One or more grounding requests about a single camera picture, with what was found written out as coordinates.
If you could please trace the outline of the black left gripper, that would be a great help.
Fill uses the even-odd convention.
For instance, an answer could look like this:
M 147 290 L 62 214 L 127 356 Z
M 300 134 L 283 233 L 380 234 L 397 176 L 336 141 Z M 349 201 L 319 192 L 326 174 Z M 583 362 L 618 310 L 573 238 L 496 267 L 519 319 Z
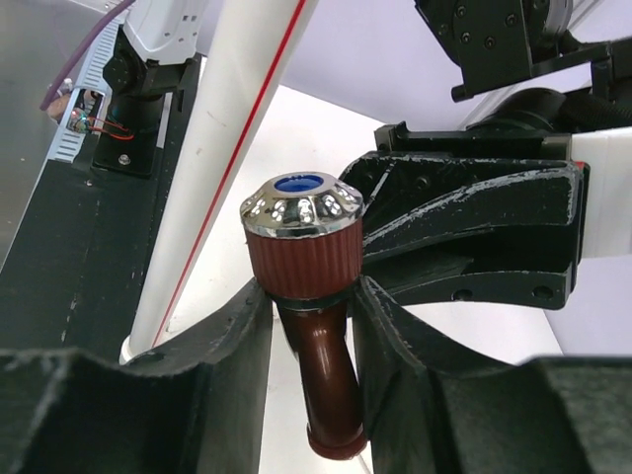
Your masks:
M 403 122 L 379 128 L 376 147 L 391 154 L 368 152 L 341 175 L 365 199 L 365 258 L 502 227 L 571 224 L 577 165 L 529 159 L 568 150 L 574 133 L 630 125 L 631 39 L 578 41 L 569 31 L 570 1 L 418 1 L 415 8 L 461 70 L 454 102 L 582 64 L 592 80 L 566 93 L 516 92 L 462 131 L 411 131 Z

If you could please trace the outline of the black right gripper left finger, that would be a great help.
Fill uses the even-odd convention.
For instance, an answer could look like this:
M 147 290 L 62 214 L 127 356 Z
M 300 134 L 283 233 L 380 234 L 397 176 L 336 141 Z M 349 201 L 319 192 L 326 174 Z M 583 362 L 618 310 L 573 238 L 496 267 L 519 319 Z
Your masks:
M 273 332 L 255 282 L 126 365 L 78 349 L 1 354 L 5 473 L 255 473 Z

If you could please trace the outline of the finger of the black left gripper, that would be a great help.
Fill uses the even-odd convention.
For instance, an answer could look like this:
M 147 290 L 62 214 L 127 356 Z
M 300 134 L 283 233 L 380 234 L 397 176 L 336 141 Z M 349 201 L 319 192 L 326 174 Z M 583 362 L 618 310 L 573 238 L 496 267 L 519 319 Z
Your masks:
M 370 265 L 364 273 L 402 306 L 469 301 L 558 310 L 575 285 L 571 264 L 551 270 L 472 270 L 468 261 L 448 256 Z

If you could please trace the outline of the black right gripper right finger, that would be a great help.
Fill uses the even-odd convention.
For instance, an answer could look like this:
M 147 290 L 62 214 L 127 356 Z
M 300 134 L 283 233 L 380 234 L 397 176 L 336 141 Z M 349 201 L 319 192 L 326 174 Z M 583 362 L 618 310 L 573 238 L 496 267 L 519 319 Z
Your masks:
M 627 473 L 631 361 L 477 353 L 362 277 L 351 300 L 377 473 Z

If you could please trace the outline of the brown water faucet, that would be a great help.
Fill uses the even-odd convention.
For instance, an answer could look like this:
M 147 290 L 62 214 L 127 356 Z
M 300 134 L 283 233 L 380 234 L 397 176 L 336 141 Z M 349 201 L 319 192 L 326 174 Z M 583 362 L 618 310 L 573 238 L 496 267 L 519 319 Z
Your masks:
M 332 460 L 351 459 L 366 445 L 346 344 L 362 214 L 358 190 L 319 172 L 272 178 L 240 207 L 254 276 L 275 302 L 300 367 L 309 444 Z

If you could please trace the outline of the white PVC pipe frame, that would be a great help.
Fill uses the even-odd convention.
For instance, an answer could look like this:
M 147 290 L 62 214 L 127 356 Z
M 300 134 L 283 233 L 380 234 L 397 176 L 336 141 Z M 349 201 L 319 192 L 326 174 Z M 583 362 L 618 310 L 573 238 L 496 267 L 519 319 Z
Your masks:
M 313 15 L 313 1 L 226 1 L 119 361 L 158 346 Z

